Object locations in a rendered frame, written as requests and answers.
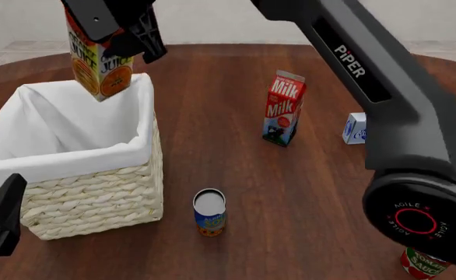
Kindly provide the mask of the red tomato sauce can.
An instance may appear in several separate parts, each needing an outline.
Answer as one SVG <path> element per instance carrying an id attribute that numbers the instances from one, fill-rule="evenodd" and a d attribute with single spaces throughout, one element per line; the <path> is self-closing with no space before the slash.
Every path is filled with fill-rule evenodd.
<path id="1" fill-rule="evenodd" d="M 431 280 L 446 271 L 451 263 L 407 247 L 400 257 L 402 267 L 417 280 Z"/>

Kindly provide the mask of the blue soup can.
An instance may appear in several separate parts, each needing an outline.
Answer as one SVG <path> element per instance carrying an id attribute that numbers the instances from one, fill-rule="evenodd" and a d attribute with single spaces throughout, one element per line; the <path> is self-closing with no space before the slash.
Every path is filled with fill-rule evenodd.
<path id="1" fill-rule="evenodd" d="M 226 198 L 215 188 L 199 191 L 192 201 L 195 222 L 203 236 L 219 235 L 226 226 Z"/>

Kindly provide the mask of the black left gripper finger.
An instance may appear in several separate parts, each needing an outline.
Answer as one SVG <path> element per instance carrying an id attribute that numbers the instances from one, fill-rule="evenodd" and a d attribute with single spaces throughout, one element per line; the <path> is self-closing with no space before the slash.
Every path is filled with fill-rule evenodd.
<path id="1" fill-rule="evenodd" d="M 20 207 L 26 185 L 26 180 L 14 173 L 0 187 L 0 231 L 19 231 Z"/>

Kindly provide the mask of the white cloth basket liner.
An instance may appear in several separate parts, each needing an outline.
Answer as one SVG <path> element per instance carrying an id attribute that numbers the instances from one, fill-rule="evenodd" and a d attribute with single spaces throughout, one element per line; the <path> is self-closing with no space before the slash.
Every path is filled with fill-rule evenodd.
<path id="1" fill-rule="evenodd" d="M 104 101 L 77 81 L 25 84 L 0 110 L 0 186 L 139 166 L 151 156 L 154 88 L 147 74 Z"/>

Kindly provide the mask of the orange juice carton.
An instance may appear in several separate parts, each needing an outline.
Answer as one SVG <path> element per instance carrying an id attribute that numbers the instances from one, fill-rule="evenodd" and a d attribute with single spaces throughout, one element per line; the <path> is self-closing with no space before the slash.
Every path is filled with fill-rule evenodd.
<path id="1" fill-rule="evenodd" d="M 128 88 L 133 73 L 133 58 L 106 57 L 104 52 L 110 47 L 110 39 L 101 44 L 92 42 L 67 9 L 65 18 L 75 81 L 99 102 Z"/>

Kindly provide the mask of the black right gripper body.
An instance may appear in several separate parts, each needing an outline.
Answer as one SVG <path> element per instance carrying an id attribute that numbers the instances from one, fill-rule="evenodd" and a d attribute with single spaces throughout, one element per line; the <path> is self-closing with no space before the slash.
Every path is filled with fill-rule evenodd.
<path id="1" fill-rule="evenodd" d="M 148 13 L 155 0 L 106 0 L 106 6 L 119 27 L 135 25 Z"/>

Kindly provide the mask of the white wicker basket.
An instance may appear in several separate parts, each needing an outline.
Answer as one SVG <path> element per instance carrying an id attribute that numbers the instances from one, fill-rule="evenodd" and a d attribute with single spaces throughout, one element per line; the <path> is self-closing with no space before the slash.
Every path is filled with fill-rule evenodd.
<path id="1" fill-rule="evenodd" d="M 20 222 L 42 240 L 99 233 L 159 221 L 163 216 L 163 154 L 154 113 L 152 150 L 139 166 L 29 183 Z"/>

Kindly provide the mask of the red milk carton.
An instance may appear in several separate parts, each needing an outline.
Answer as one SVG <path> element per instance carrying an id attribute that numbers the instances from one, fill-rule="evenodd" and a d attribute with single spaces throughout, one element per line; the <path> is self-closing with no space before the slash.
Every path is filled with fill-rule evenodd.
<path id="1" fill-rule="evenodd" d="M 296 134 L 306 89 L 303 76 L 276 71 L 268 88 L 263 139 L 279 146 L 289 145 Z"/>

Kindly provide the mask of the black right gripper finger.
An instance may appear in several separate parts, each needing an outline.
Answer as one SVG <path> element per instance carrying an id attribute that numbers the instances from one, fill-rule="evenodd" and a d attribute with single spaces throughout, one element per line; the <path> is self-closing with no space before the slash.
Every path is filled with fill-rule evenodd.
<path id="1" fill-rule="evenodd" d="M 167 49 L 164 46 L 153 7 L 147 7 L 143 14 L 127 28 L 129 46 L 126 51 L 137 55 L 142 53 L 146 64 L 161 59 Z"/>
<path id="2" fill-rule="evenodd" d="M 106 41 L 124 31 L 117 18 L 123 0 L 61 0 L 75 24 L 90 41 Z"/>

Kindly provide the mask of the small white blue box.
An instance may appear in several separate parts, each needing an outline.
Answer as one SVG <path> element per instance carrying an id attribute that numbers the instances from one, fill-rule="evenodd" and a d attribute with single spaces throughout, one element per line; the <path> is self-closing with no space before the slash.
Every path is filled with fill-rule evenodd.
<path id="1" fill-rule="evenodd" d="M 342 133 L 343 141 L 348 145 L 364 144 L 367 137 L 365 113 L 351 113 Z"/>

